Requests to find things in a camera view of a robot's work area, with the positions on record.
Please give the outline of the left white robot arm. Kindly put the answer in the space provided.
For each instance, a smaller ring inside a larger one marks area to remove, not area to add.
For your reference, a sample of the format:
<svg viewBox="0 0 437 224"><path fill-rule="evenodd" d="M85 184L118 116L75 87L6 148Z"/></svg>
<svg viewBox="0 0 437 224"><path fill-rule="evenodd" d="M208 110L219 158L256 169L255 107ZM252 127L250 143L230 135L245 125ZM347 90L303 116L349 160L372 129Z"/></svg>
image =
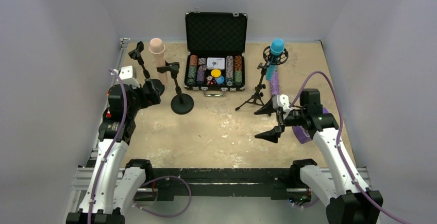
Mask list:
<svg viewBox="0 0 437 224"><path fill-rule="evenodd" d="M147 159L131 159L121 169L135 130L139 110L160 103L162 85L146 80L143 85L123 80L108 90L108 107L98 129L97 157L85 196L66 223L125 223L138 188L152 179Z"/></svg>

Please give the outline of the black poker chip case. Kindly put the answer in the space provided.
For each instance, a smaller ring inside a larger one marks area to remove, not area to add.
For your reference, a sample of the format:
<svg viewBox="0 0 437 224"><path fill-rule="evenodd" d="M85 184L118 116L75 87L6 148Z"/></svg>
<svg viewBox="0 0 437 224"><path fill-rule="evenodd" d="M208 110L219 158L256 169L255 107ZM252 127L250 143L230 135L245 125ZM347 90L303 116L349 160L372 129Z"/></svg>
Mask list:
<svg viewBox="0 0 437 224"><path fill-rule="evenodd" d="M245 89L246 13L187 12L185 14L187 90L242 91ZM206 68L208 57L226 59L221 70L225 82L218 85Z"/></svg>

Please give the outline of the pink microphone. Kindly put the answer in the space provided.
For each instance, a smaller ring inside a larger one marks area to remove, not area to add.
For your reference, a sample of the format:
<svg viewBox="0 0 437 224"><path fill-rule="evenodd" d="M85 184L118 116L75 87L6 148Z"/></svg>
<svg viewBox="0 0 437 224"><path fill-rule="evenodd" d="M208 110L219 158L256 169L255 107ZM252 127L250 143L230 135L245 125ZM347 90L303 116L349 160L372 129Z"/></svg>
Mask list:
<svg viewBox="0 0 437 224"><path fill-rule="evenodd" d="M153 38L149 42L149 51L155 59L156 68L165 66L164 52L165 45L160 38ZM167 73L158 73L159 80L163 85L168 82Z"/></svg>

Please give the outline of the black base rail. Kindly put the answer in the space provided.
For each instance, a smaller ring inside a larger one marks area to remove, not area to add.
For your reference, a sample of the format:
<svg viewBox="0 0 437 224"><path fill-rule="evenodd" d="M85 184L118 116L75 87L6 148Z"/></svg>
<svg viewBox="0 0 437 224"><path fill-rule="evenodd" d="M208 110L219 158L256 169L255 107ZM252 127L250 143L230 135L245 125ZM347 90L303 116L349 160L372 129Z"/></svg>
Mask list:
<svg viewBox="0 0 437 224"><path fill-rule="evenodd" d="M126 168L139 167L146 173L146 193L159 201L176 196L193 197L269 197L272 200L309 200L309 187L300 179L300 169L316 165L313 159L293 161L289 168L153 168L150 160L131 159Z"/></svg>

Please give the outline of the white card deck box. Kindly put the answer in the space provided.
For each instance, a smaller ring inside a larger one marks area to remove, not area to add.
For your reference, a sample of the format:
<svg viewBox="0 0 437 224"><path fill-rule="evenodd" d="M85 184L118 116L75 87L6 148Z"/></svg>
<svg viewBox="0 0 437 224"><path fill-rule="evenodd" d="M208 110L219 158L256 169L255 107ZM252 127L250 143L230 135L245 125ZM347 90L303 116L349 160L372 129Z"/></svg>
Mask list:
<svg viewBox="0 0 437 224"><path fill-rule="evenodd" d="M208 70L214 70L214 69L224 70L225 67L226 67L226 59L225 58L220 58L220 57L208 57L207 58L206 68Z"/></svg>

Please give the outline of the black round-base mic stand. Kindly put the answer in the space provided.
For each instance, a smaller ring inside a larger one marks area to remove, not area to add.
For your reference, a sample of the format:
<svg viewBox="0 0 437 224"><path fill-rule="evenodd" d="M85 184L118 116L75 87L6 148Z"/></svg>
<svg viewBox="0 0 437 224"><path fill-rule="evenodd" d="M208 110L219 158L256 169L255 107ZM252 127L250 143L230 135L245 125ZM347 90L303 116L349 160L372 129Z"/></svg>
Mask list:
<svg viewBox="0 0 437 224"><path fill-rule="evenodd" d="M171 100L171 109L173 112L179 115L184 115L192 111L194 107L193 98L186 93L182 92L181 87L178 84L178 73L179 73L180 64L178 62L168 63L165 62L165 66L161 66L157 68L158 73L167 73L170 72L171 78L175 84L176 95Z"/></svg>

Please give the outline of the blue poker chip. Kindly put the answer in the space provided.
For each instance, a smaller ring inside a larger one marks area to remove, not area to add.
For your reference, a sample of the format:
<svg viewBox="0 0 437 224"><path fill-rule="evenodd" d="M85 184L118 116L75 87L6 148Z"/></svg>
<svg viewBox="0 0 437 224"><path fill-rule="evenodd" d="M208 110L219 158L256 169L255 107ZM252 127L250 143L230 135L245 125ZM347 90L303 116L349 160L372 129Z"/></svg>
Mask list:
<svg viewBox="0 0 437 224"><path fill-rule="evenodd" d="M216 81L216 83L218 85L222 85L225 82L225 77L224 76L215 77L214 79L215 79L215 81Z"/></svg>

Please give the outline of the black tripod shock-mount stand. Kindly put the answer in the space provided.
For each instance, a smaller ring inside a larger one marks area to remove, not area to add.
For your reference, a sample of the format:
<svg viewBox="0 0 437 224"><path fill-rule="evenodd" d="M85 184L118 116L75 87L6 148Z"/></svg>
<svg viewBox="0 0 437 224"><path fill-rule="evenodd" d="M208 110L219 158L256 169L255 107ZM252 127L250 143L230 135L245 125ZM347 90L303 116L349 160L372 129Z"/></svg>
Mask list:
<svg viewBox="0 0 437 224"><path fill-rule="evenodd" d="M257 66L257 69L260 70L261 76L260 76L258 84L255 86L255 92L252 94L252 96L248 100L244 101L240 106L236 107L235 108L236 111L239 111L240 108L246 104L251 104L251 105L255 105L255 106L263 106L264 105L264 102L262 101L262 97L264 96L262 93L262 90L266 89L266 84L264 84L263 81L265 79L267 68L270 65L269 54L270 54L270 46L266 47L263 50L262 57L264 59L264 63L260 63ZM276 62L276 65L279 66L279 65L285 64L288 61L288 58L289 58L289 53L284 46L283 53L282 53L280 59Z"/></svg>

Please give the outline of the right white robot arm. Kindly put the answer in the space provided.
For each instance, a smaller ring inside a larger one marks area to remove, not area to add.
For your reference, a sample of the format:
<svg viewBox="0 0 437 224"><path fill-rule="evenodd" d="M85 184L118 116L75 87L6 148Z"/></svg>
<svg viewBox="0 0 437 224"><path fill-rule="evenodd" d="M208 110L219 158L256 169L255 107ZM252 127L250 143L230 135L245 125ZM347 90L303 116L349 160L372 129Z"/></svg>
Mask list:
<svg viewBox="0 0 437 224"><path fill-rule="evenodd" d="M302 127L321 151L331 174L327 177L311 163L297 162L298 180L315 193L326 208L329 223L377 223L383 204L354 166L340 136L340 127L331 113L324 112L320 92L304 89L299 109L293 109L287 95L275 95L255 114L276 114L277 125L257 134L257 139L277 143L286 127Z"/></svg>

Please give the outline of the yellow poker chip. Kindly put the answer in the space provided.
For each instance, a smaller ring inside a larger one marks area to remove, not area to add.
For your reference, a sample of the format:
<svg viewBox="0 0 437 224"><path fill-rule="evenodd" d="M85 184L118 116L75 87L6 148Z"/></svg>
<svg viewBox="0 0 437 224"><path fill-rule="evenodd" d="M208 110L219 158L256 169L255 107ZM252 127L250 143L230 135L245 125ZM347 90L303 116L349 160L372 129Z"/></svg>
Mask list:
<svg viewBox="0 0 437 224"><path fill-rule="evenodd" d="M219 70L219 69L213 69L211 71L211 76L214 77L214 78L218 78L221 75L222 75L222 73L221 73L221 70Z"/></svg>

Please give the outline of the blue microphone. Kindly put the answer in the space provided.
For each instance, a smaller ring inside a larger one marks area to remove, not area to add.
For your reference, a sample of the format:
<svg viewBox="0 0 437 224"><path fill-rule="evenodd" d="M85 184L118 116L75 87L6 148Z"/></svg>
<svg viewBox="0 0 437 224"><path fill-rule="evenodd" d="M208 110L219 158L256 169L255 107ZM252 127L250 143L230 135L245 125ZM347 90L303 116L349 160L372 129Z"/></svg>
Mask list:
<svg viewBox="0 0 437 224"><path fill-rule="evenodd" d="M283 39L276 38L270 45L270 54L269 54L269 62L270 65L267 68L265 78L267 81L270 81L273 77L274 71L276 69L276 62L280 59L284 50L284 41Z"/></svg>

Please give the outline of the purple glitter microphone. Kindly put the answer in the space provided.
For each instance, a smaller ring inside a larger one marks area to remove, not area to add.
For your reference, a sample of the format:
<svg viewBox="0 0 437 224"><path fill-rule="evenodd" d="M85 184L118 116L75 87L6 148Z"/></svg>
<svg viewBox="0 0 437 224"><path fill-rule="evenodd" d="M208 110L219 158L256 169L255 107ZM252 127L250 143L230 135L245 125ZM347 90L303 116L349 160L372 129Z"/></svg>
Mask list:
<svg viewBox="0 0 437 224"><path fill-rule="evenodd" d="M279 95L280 94L280 86L279 86L279 76L278 76L277 71L274 71L274 73L270 79L270 84L271 84L271 94L272 95Z"/></svg>

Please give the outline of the red yellow toy block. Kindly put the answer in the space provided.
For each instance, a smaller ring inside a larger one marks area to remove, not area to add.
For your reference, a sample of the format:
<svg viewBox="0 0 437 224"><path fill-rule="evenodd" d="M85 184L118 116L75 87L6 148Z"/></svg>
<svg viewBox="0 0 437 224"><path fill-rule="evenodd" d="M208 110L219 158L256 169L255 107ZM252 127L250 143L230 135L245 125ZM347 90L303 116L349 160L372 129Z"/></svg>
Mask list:
<svg viewBox="0 0 437 224"><path fill-rule="evenodd" d="M108 90L108 92L107 92L107 106L106 106L106 109L105 109L104 114L103 114L103 117L105 117L105 118L110 118L111 117L111 114L110 114L110 103L109 103L110 93L111 93L111 91Z"/></svg>

